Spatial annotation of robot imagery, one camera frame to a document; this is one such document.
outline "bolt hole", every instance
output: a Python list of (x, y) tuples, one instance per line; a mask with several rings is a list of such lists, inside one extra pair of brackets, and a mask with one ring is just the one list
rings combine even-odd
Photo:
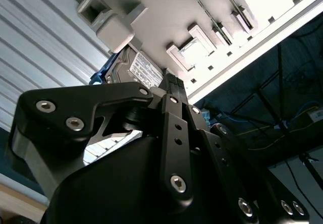
[(222, 158), (221, 161), (225, 166), (228, 166), (228, 162), (224, 158)]
[(80, 124), (79, 124), (79, 122), (78, 122), (78, 121), (76, 121), (76, 120), (72, 120), (72, 121), (71, 121), (71, 125), (72, 125), (72, 126), (74, 126), (74, 127), (78, 127)]
[(41, 107), (42, 107), (43, 109), (50, 109), (50, 104), (48, 104), (48, 103), (42, 103), (42, 104), (41, 104)]
[(175, 127), (177, 128), (177, 130), (180, 130), (180, 131), (182, 130), (182, 127), (178, 124), (175, 124)]
[(175, 138), (174, 141), (176, 142), (177, 145), (182, 145), (182, 141), (178, 138)]

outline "screw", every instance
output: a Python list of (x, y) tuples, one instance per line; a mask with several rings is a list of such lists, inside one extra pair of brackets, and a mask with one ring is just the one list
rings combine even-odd
[(66, 120), (66, 126), (73, 131), (81, 131), (84, 128), (84, 122), (77, 117), (70, 117)]
[(144, 94), (144, 95), (147, 95), (148, 94), (148, 91), (143, 89), (143, 88), (140, 88), (139, 89), (140, 93)]
[(295, 209), (297, 210), (298, 213), (300, 213), (301, 215), (304, 215), (304, 210), (302, 209), (302, 207), (300, 207), (299, 204), (297, 204), (297, 202), (293, 201), (293, 206), (295, 207)]
[(247, 217), (251, 217), (253, 215), (252, 213), (252, 209), (249, 206), (249, 204), (247, 203), (247, 201), (245, 201), (242, 198), (239, 198), (238, 200), (238, 205), (240, 207), (240, 209), (242, 210), (242, 212), (247, 216)]
[(199, 111), (199, 109), (198, 109), (198, 108), (196, 108), (196, 107), (192, 107), (192, 110), (193, 110), (195, 113), (200, 114), (200, 111)]
[(225, 129), (224, 127), (219, 127), (220, 131), (222, 131), (224, 134), (227, 134), (228, 131), (227, 129)]
[(288, 213), (288, 215), (293, 215), (292, 208), (285, 201), (282, 200), (281, 205), (282, 205), (283, 209)]
[(178, 175), (173, 175), (171, 177), (171, 184), (172, 184), (173, 188), (179, 193), (184, 193), (186, 190), (185, 181), (181, 177), (179, 177)]
[(175, 98), (175, 97), (170, 97), (171, 101), (174, 102), (174, 103), (178, 103), (178, 100)]
[(54, 103), (47, 100), (40, 100), (36, 103), (36, 108), (44, 113), (51, 113), (56, 110)]

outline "cable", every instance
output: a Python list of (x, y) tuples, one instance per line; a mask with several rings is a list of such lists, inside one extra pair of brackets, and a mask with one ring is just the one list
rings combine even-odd
[[(301, 108), (300, 108), (300, 110), (297, 112), (297, 114), (295, 115), (295, 117), (293, 117), (292, 119), (291, 119), (291, 121), (293, 121), (293, 120), (295, 120), (296, 118), (298, 118), (299, 116), (301, 116), (302, 114), (304, 114), (304, 113), (306, 113), (306, 112), (308, 112), (308, 111), (310, 111), (310, 110), (312, 110), (312, 109), (317, 109), (318, 108), (318, 106), (313, 106), (313, 107), (311, 107), (311, 108), (308, 108), (308, 109), (306, 109), (306, 110), (303, 110), (304, 108), (305, 108), (305, 106), (307, 106), (307, 105), (309, 105), (310, 103), (317, 103), (317, 104), (319, 104), (317, 101), (311, 101), (311, 102), (308, 102), (308, 103), (306, 103), (306, 104), (304, 104)], [(237, 134), (236, 136), (238, 137), (238, 136), (242, 136), (242, 135), (245, 135), (245, 134), (248, 134), (248, 133), (251, 133), (251, 132), (255, 132), (255, 131), (259, 131), (259, 129), (267, 129), (267, 128), (269, 128), (269, 127), (271, 127), (271, 126), (265, 126), (265, 127), (260, 127), (260, 128), (256, 128), (256, 129), (252, 129), (252, 130), (250, 130), (250, 131), (246, 131), (246, 132), (242, 132), (242, 133), (239, 133), (239, 134)], [(307, 127), (305, 127), (305, 128), (301, 128), (301, 129), (296, 129), (296, 130), (293, 130), (293, 131), (291, 131), (291, 132), (294, 132), (294, 131), (300, 131), (300, 130), (303, 130), (303, 129), (306, 129)]]
[[(312, 126), (313, 124), (314, 124), (314, 123), (311, 123), (311, 124), (309, 124), (309, 125), (308, 125), (308, 126), (306, 126), (306, 127), (292, 130), (292, 131), (290, 131), (290, 133), (292, 133), (292, 132), (298, 132), (298, 131), (301, 131), (301, 130), (305, 130), (306, 128), (309, 128), (309, 127), (310, 127), (310, 126)], [(278, 142), (279, 140), (281, 140), (281, 139), (282, 139), (282, 138), (284, 138), (284, 137), (285, 137), (285, 135), (281, 136), (280, 138), (276, 139), (272, 144), (270, 144), (270, 145), (268, 145), (268, 146), (266, 146), (266, 147), (262, 147), (262, 148), (249, 148), (248, 150), (250, 150), (250, 151), (258, 151), (258, 150), (264, 150), (264, 149), (267, 149), (267, 148), (269, 148), (269, 147), (273, 146), (276, 142)]]
[[(269, 128), (269, 127), (271, 127), (271, 126), (260, 127), (260, 129), (266, 129), (266, 128)], [(247, 131), (247, 132), (239, 133), (239, 134), (238, 134), (238, 135), (236, 135), (236, 136), (242, 136), (242, 135), (244, 135), (244, 134), (251, 133), (251, 132), (255, 132), (255, 131), (259, 131), (259, 129), (258, 129), (258, 128), (256, 128), (256, 129), (252, 129), (252, 130)]]
[(313, 66), (314, 73), (316, 75), (316, 79), (317, 79), (317, 82), (318, 82), (318, 87), (319, 87), (319, 90), (320, 90), (320, 94), (321, 94), (321, 97), (323, 99), (323, 87), (322, 87), (322, 83), (321, 83), (321, 80), (320, 80), (320, 77), (319, 77), (319, 74), (318, 74), (319, 73), (319, 69), (318, 69), (318, 67), (316, 65), (316, 62), (315, 62), (315, 60), (314, 60), (314, 58), (313, 58), (310, 50), (308, 49), (308, 47), (306, 46), (306, 44), (304, 43), (304, 41), (301, 38), (294, 38), (294, 37), (292, 37), (292, 38), (295, 39), (295, 40), (297, 40), (304, 47), (305, 51), (309, 55), (309, 57), (311, 59), (309, 62)]
[(306, 109), (306, 110), (302, 111), (300, 114), (296, 115), (292, 120), (294, 120), (294, 119), (298, 118), (299, 116), (301, 116), (302, 114), (304, 114), (304, 113), (306, 113), (306, 112), (310, 111), (311, 109), (318, 109), (318, 106), (313, 106), (313, 107), (311, 107), (311, 108), (309, 108), (309, 109)]
[(233, 121), (233, 122), (244, 122), (244, 123), (249, 122), (249, 121), (246, 121), (246, 120), (236, 120), (236, 119), (233, 119), (233, 118), (231, 118), (230, 116), (228, 116), (227, 114), (225, 114), (222, 110), (220, 110), (220, 112), (221, 112), (223, 115), (225, 115), (227, 118), (229, 118), (231, 121)]
[(308, 110), (310, 110), (310, 109), (307, 109), (307, 110), (305, 110), (305, 111), (303, 111), (304, 110), (304, 108), (305, 107), (307, 107), (309, 104), (318, 104), (318, 105), (320, 105), (320, 103), (318, 102), (318, 101), (316, 101), (316, 100), (313, 100), (313, 101), (309, 101), (309, 102), (307, 102), (307, 103), (305, 103), (299, 110), (298, 110), (298, 112), (296, 113), (296, 115), (295, 115), (295, 117), (294, 118), (292, 118), (291, 119), (291, 121), (293, 121), (294, 119), (296, 119), (297, 117), (299, 117), (301, 114), (303, 114), (305, 111), (308, 111)]
[(291, 38), (298, 39), (298, 38), (301, 38), (301, 37), (304, 37), (304, 36), (309, 36), (310, 34), (312, 34), (315, 31), (317, 31), (321, 26), (323, 26), (323, 22), (319, 23), (318, 26), (316, 26), (313, 30), (311, 30), (311, 31), (309, 31), (307, 33), (300, 34), (300, 35), (291, 35), (290, 37)]
[(287, 161), (285, 161), (289, 171), (291, 172), (291, 175), (292, 175), (292, 178), (295, 182), (295, 185), (297, 187), (297, 189), (299, 190), (299, 192), (301, 192), (302, 196), (306, 199), (306, 201), (308, 202), (308, 204), (313, 208), (313, 210), (316, 212), (316, 214), (321, 217), (321, 219), (323, 219), (323, 216), (319, 213), (319, 211), (315, 208), (315, 206), (309, 201), (309, 199), (307, 198), (307, 196), (304, 194), (304, 192), (301, 190), (301, 188), (299, 187), (298, 183), (297, 183), (297, 180), (295, 178), (295, 175), (294, 175), (294, 172), (292, 170), (292, 168), (290, 167), (290, 165), (288, 164)]

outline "printed label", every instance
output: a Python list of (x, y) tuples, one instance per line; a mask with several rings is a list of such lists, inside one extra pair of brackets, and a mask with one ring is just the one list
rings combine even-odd
[(163, 75), (141, 53), (137, 53), (130, 71), (148, 89), (158, 87), (163, 80)]

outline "corrugated metal wall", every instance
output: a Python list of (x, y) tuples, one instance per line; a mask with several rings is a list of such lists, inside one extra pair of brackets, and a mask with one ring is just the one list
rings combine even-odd
[(83, 85), (109, 49), (77, 16), (81, 0), (0, 0), (0, 127), (11, 128), (19, 95)]

